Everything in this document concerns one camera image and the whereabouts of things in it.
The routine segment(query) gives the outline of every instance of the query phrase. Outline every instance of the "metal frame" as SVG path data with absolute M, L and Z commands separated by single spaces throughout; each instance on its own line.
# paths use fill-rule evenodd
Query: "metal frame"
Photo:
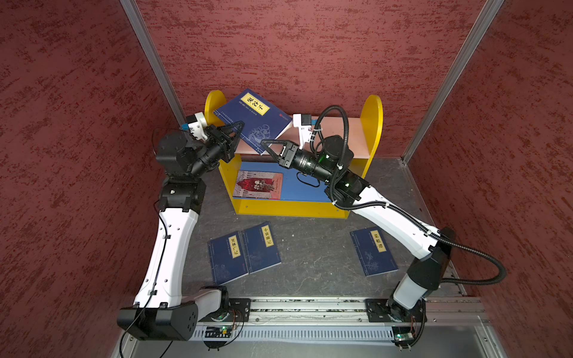
M 249 322 L 237 341 L 286 341 L 292 343 L 342 343 L 391 345 L 392 326 L 409 322 L 370 323 L 366 313 L 368 297 L 251 296 Z M 488 357 L 507 358 L 479 297 L 429 297 L 428 326 L 474 326 Z M 205 328 L 225 322 L 198 322 L 190 341 L 204 338 Z M 137 340 L 125 339 L 124 356 L 130 357 Z M 118 356 L 117 348 L 112 357 Z
M 446 98 L 452 91 L 452 88 L 454 88 L 454 85 L 456 84 L 461 73 L 464 71 L 464 68 L 468 64 L 469 59 L 476 51 L 477 46 L 480 44 L 482 37 L 487 31 L 489 25 L 492 23 L 503 2 L 504 0 L 487 0 L 485 2 L 484 7 L 481 9 L 480 14 L 477 16 L 472 29 L 464 41 L 464 44 L 458 52 L 456 59 L 452 63 L 446 78 L 444 79 L 441 87 L 434 97 L 434 100 L 424 115 L 422 122 L 416 130 L 414 137 L 412 137 L 410 144 L 408 144 L 408 147 L 402 155 L 402 160 L 404 163 L 407 164 L 410 159 L 412 159 L 416 148 L 418 148 L 422 142 L 422 139 L 424 135 L 426 135 L 428 128 L 430 128 L 430 125 L 434 121 L 440 108 L 442 108 Z
M 171 80 L 165 71 L 165 67 L 161 62 L 161 58 L 155 49 L 155 45 L 153 44 L 153 40 L 147 31 L 147 27 L 145 22 L 143 21 L 143 17 L 137 3 L 135 0 L 120 0 L 123 9 L 131 23 L 131 27 L 134 29 L 136 36 L 138 37 L 139 43 L 143 48 L 143 52 L 147 56 L 147 60 L 149 61 L 157 80 L 159 81 L 159 85 L 167 98 L 167 102 L 171 106 L 171 110 L 179 122 L 179 125 L 185 124 L 185 113 L 183 108 L 181 107 L 181 103 L 177 98 L 177 94 L 175 93 L 175 89 L 171 84 Z

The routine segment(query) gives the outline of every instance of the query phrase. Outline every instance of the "white bracket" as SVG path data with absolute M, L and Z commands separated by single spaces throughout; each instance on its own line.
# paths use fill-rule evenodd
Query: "white bracket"
M 195 113 L 196 122 L 186 123 L 181 126 L 184 131 L 189 131 L 191 134 L 199 140 L 207 140 L 207 135 L 203 131 L 203 128 L 207 127 L 207 120 L 203 115 L 203 112 Z
M 312 125 L 302 125 L 302 114 L 292 115 L 292 124 L 299 129 L 299 147 L 304 148 L 304 143 L 311 140 Z

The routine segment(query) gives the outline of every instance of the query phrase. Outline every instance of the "wire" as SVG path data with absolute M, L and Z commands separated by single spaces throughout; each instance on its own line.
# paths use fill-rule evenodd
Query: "wire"
M 240 336 L 241 333 L 243 332 L 243 327 L 245 326 L 245 315 L 241 312 L 241 310 L 237 310 L 236 312 L 240 313 L 240 314 L 241 314 L 241 317 L 242 317 L 242 322 L 243 322 L 243 324 L 241 325 L 241 330 L 239 331 L 239 333 L 237 333 L 237 335 L 236 335 L 233 339 L 231 339 L 229 342 L 227 342 L 227 343 L 225 343 L 224 345 L 222 345 L 221 348 L 223 348 L 223 347 L 226 346 L 226 345 L 229 345 L 229 344 L 233 343 L 233 341 L 234 341 L 235 339 L 237 339 L 237 337 Z
M 420 229 L 420 231 L 422 231 L 424 234 L 426 234 L 427 228 L 422 222 L 420 222 L 419 220 L 414 218 L 412 215 L 410 215 L 408 212 L 406 212 L 405 210 L 403 210 L 402 208 L 400 208 L 396 205 L 388 204 L 387 202 L 383 202 L 383 201 L 371 201 L 371 202 L 367 202 L 367 203 L 362 203 L 362 204 L 358 204 L 358 205 L 352 205 L 352 206 L 344 207 L 344 206 L 336 203 L 336 198 L 334 196 L 334 187 L 336 186 L 336 184 L 338 183 L 338 181 L 340 180 L 340 178 L 342 178 L 342 175 L 344 174 L 342 172 L 342 170 L 339 168 L 342 168 L 342 164 L 344 163 L 344 157 L 346 156 L 346 149 L 348 147 L 348 128 L 349 128 L 349 126 L 348 126 L 348 117 L 346 115 L 346 111 L 344 111 L 344 109 L 342 107 L 337 106 L 337 105 L 332 105 L 332 106 L 327 107 L 320 114 L 319 118 L 316 120 L 315 129 L 317 128 L 317 126 L 318 126 L 318 129 L 320 129 L 320 122 L 322 121 L 322 118 L 324 118 L 324 116 L 326 116 L 326 114 L 328 112 L 330 112 L 331 110 L 334 110 L 334 109 L 338 110 L 340 112 L 340 114 L 342 114 L 342 122 L 344 123 L 344 143 L 342 146 L 342 151 L 340 152 L 340 157 L 338 158 L 338 165 L 337 165 L 336 169 L 334 170 L 334 172 L 332 173 L 331 180 L 328 183 L 328 187 L 327 187 L 327 195 L 328 195 L 329 199 L 334 202 L 334 206 L 338 209 L 347 210 L 347 211 L 359 210 L 359 209 L 363 209 L 363 208 L 367 208 L 367 207 L 371 207 L 371 206 L 383 206 L 385 208 L 389 208 L 390 210 L 394 210 L 397 213 L 401 214 L 403 217 L 405 217 L 410 222 L 412 222 L 414 225 L 416 225 Z M 314 146 L 314 138 L 311 137 L 311 148 L 313 148 L 313 146 Z M 466 279 L 461 279 L 461 278 L 442 278 L 440 283 L 453 283 L 453 284 L 479 285 L 479 286 L 493 285 L 493 284 L 497 284 L 497 283 L 501 282 L 507 276 L 507 271 L 506 271 L 505 267 L 495 257 L 488 255 L 485 252 L 474 249 L 472 247 L 465 246 L 465 245 L 462 245 L 459 243 L 455 243 L 455 242 L 451 241 L 448 237 L 446 237 L 445 235 L 442 235 L 442 234 L 438 235 L 438 234 L 431 233 L 430 236 L 432 238 L 436 239 L 437 241 L 440 241 L 446 245 L 449 245 L 452 247 L 457 247 L 458 249 L 465 250 L 469 253 L 480 256 L 482 258 L 485 258 L 489 262 L 496 265 L 497 270 L 498 270 L 498 273 L 496 276 L 494 276 L 492 278 L 485 279 L 485 280 L 466 280 Z
M 121 358 L 125 358 L 123 356 L 123 338 L 125 338 L 125 335 L 127 334 L 127 331 L 131 328 L 131 326 L 134 325 L 134 323 L 137 322 L 137 320 L 139 319 L 139 316 L 142 315 L 143 311 L 145 311 L 145 308 L 147 307 L 147 305 L 149 304 L 149 302 L 151 301 L 151 297 L 153 296 L 149 296 L 149 300 L 147 300 L 146 304 L 143 306 L 143 309 L 141 309 L 141 311 L 139 311 L 139 313 L 137 314 L 137 316 L 135 316 L 134 321 L 131 322 L 131 324 L 127 327 L 127 329 L 123 332 L 123 334 L 121 335 L 121 338 L 119 340 L 119 355 Z
M 137 320 L 139 319 L 139 317 L 142 315 L 142 313 L 145 311 L 145 308 L 147 308 L 147 305 L 149 304 L 149 302 L 151 302 L 151 299 L 153 298 L 153 296 L 155 295 L 155 285 L 157 285 L 157 278 L 159 277 L 159 269 L 161 268 L 161 262 L 163 261 L 163 254 L 165 253 L 165 247 L 167 246 L 167 225 L 165 225 L 165 221 L 163 221 L 163 218 L 161 217 L 161 215 L 159 214 L 159 211 L 155 208 L 155 204 L 157 204 L 159 200 L 156 200 L 155 203 L 153 203 L 153 209 L 155 210 L 155 212 L 157 213 L 157 215 L 159 216 L 159 220 L 161 220 L 161 223 L 163 224 L 163 228 L 165 229 L 165 237 L 164 237 L 164 242 L 163 242 L 163 250 L 161 251 L 161 256 L 159 257 L 159 264 L 157 265 L 157 272 L 155 273 L 155 279 L 153 281 L 153 286 L 151 287 L 151 293 L 149 295 L 149 299 L 147 300 L 147 302 L 145 303 L 145 305 L 143 306 L 143 308 L 141 309 L 141 311 L 139 311 L 139 313 L 137 314 L 137 316 L 135 316 L 134 321 L 131 322 L 131 324 L 127 327 L 127 329 L 123 332 L 123 334 L 121 335 L 121 339 L 119 340 L 119 355 L 121 358 L 124 358 L 123 356 L 123 338 L 125 338 L 125 335 L 127 334 L 127 331 L 134 325 L 134 323 L 137 322 Z
M 422 337 L 422 332 L 424 331 L 424 326 L 426 325 L 426 300 L 424 300 L 423 298 L 421 298 L 420 300 L 422 301 L 422 321 L 420 322 L 420 329 L 418 330 L 418 332 L 415 333 L 414 341 L 412 341 L 412 343 L 399 344 L 398 347 L 400 348 L 409 349 L 410 347 L 413 347 L 414 344 L 416 344 L 420 340 L 420 337 Z
M 303 174 L 304 176 L 306 176 L 306 174 L 305 174 L 305 173 L 302 173 L 302 172 L 298 172 L 298 173 L 296 174 L 296 179 L 298 179 L 299 182 L 301 182 L 302 184 L 306 184 L 306 185 L 311 186 L 311 187 L 313 187 L 313 188 L 318 188 L 318 187 L 320 187 L 320 180 L 318 180 L 318 179 L 315 178 L 316 181 L 318 182 L 318 184 L 317 184 L 317 185 L 312 185 L 312 184 L 310 184 L 310 183 L 307 183 L 307 182 L 301 180 L 301 179 L 299 178 L 299 174 Z
M 171 347 L 171 344 L 173 344 L 173 341 L 171 341 L 171 342 L 169 343 L 169 345 L 167 346 L 167 348 L 165 348 L 165 351 L 163 351 L 163 354 L 161 354 L 161 355 L 159 356 L 159 358 L 163 358 L 163 356 L 165 355 L 165 353 L 167 353 L 167 350 L 169 349 L 169 347 Z

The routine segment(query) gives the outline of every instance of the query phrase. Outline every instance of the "yellow title label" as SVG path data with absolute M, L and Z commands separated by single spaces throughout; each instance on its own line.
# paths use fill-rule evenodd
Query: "yellow title label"
M 372 234 L 372 239 L 374 239 L 374 244 L 378 248 L 378 252 L 383 253 L 384 251 L 386 251 L 386 248 L 384 247 L 384 243 L 382 242 L 382 238 L 380 237 L 378 230 L 371 231 L 370 234 Z
M 236 235 L 233 235 L 229 238 L 229 244 L 231 245 L 231 255 L 233 255 L 233 258 L 241 256 L 241 251 L 239 250 L 239 243 L 237 242 Z
M 247 103 L 247 105 L 257 111 L 258 114 L 264 115 L 268 110 L 269 106 L 257 100 L 253 95 L 247 92 L 246 95 L 241 98 L 241 101 Z
M 263 226 L 262 228 L 262 236 L 265 238 L 265 245 L 267 247 L 273 246 L 273 237 L 270 235 L 270 229 L 268 225 Z

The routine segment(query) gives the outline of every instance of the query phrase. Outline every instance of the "small bookshelf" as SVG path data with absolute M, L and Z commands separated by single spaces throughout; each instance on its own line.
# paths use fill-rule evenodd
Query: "small bookshelf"
M 221 91 L 211 91 L 205 102 L 205 119 L 208 124 L 224 125 L 213 111 L 227 102 Z M 350 170 L 362 177 L 366 176 L 374 153 L 378 147 L 382 134 L 383 111 L 380 97 L 371 95 L 362 108 L 360 118 L 349 118 L 350 136 L 348 147 L 354 152 L 354 160 L 350 164 Z M 325 117 L 321 127 L 325 137 L 343 134 L 343 123 L 339 117 Z M 299 143 L 298 128 L 288 129 L 279 139 L 291 140 Z M 261 159 L 260 162 L 243 162 L 241 154 L 248 155 L 249 160 Z M 268 156 L 257 154 L 243 140 L 239 143 L 235 158 L 229 163 L 220 161 L 219 171 L 225 183 L 227 193 L 237 214 L 245 215 L 276 215 L 285 217 L 315 217 L 315 218 L 340 218 L 346 219 L 348 211 L 337 209 L 324 190 L 324 183 L 318 188 L 313 188 L 301 183 L 296 178 L 297 171 L 280 167 L 277 163 L 270 163 Z M 234 198 L 233 189 L 237 181 L 239 170 L 266 171 L 283 173 L 282 194 L 280 200 Z M 309 176 L 299 176 L 302 180 L 316 184 L 316 179 Z

